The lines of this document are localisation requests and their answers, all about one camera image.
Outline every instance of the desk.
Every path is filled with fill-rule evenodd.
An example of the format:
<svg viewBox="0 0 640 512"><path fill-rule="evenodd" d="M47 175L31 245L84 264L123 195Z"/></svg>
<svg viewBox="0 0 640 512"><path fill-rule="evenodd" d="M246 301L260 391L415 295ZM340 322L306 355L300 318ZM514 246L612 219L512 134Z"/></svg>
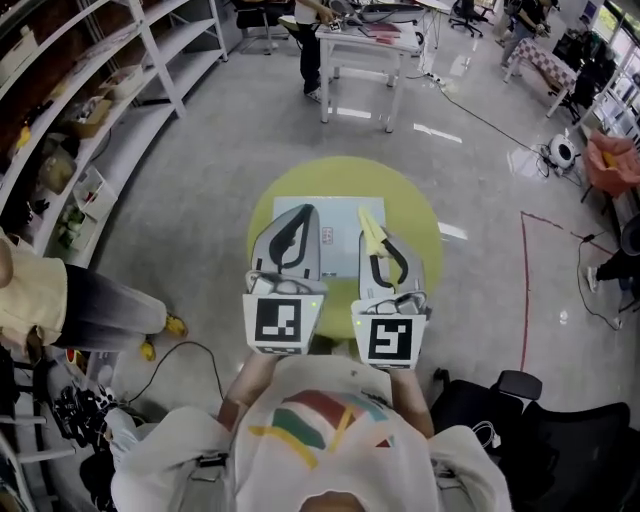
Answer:
<svg viewBox="0 0 640 512"><path fill-rule="evenodd" d="M511 74L515 71L522 59L528 60L537 69L544 71L562 87L558 93L558 98L547 112L547 117L551 117L567 93L573 89L578 75L566 62L561 61L549 50L537 44L533 39L527 38L518 43L511 57L509 57L509 69L507 69L507 74L504 77L505 83L509 83Z"/></svg>
<svg viewBox="0 0 640 512"><path fill-rule="evenodd" d="M274 181L253 210L247 233L247 257L273 218L273 200L279 196L360 196L384 198L386 226L420 255L425 288L433 293L442 271L442 243L438 219L422 193L399 172L372 160L337 156L294 167ZM397 282L397 265L391 279ZM354 338L351 303L358 299L356 279L324 278L329 294L315 330L336 340Z"/></svg>
<svg viewBox="0 0 640 512"><path fill-rule="evenodd" d="M426 7L431 12L431 23L424 30L425 44L427 44L427 34L429 33L429 29L433 26L435 30L436 36L436 46L435 49L438 49L438 45L440 44L440 21L442 20L442 15L446 14L449 16L451 14L451 6L445 4L444 2L440 2L440 0L413 0L414 3L422 5Z"/></svg>
<svg viewBox="0 0 640 512"><path fill-rule="evenodd" d="M367 37L357 27L347 27L332 32L321 26L316 37L320 40L320 85L322 90L323 123L329 122L329 73L334 68L347 67L376 71L389 75L387 85L394 86L395 94L391 103L391 113L387 119L386 131L393 131L402 91L404 89L407 65L412 55L420 53L412 23L399 23L400 37L392 44L381 43Z"/></svg>

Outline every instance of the white sleeve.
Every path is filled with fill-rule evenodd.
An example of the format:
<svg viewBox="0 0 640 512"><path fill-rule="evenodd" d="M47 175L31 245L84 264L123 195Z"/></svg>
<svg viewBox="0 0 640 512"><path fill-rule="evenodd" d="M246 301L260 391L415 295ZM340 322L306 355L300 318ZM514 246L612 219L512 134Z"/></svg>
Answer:
<svg viewBox="0 0 640 512"><path fill-rule="evenodd" d="M178 510L196 460L228 451L231 434L206 412L183 407L170 412L122 459L111 481L119 512Z"/></svg>
<svg viewBox="0 0 640 512"><path fill-rule="evenodd" d="M511 512L507 481L469 427L443 430L429 439L429 451L456 473L477 512Z"/></svg>

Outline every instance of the red object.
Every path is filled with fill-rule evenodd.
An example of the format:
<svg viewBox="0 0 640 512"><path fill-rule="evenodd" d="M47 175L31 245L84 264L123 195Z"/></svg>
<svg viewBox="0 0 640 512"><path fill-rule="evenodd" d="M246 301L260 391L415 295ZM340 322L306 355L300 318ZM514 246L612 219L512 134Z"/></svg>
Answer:
<svg viewBox="0 0 640 512"><path fill-rule="evenodd" d="M376 37L376 41L383 44L393 44L393 40L394 40L393 37L385 37L385 36Z"/></svg>
<svg viewBox="0 0 640 512"><path fill-rule="evenodd" d="M604 152L613 156L615 167L607 166ZM594 130L583 158L591 185L613 197L640 185L640 158L631 139L607 137Z"/></svg>

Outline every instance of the hand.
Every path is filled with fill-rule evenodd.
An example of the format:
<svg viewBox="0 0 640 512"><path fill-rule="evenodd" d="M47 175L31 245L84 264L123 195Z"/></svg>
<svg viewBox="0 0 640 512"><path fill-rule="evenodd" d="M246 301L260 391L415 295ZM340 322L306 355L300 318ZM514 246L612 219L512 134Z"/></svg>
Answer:
<svg viewBox="0 0 640 512"><path fill-rule="evenodd" d="M337 13L335 11L332 11L328 7L321 6L320 10L318 11L320 23L322 23L323 25L328 25L335 19L336 14Z"/></svg>

